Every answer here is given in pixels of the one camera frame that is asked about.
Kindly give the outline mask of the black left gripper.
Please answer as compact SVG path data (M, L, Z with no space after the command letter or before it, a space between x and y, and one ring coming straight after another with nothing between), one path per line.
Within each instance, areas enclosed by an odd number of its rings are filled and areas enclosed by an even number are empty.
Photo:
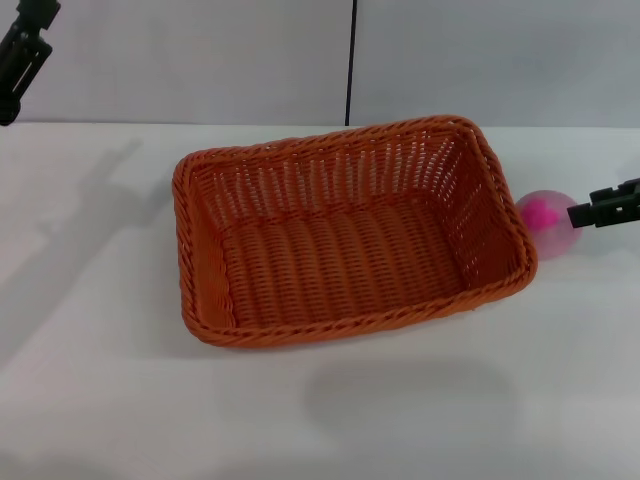
M60 11L57 0L20 0L18 16L1 41L0 125L11 125L21 98L52 53L41 37Z

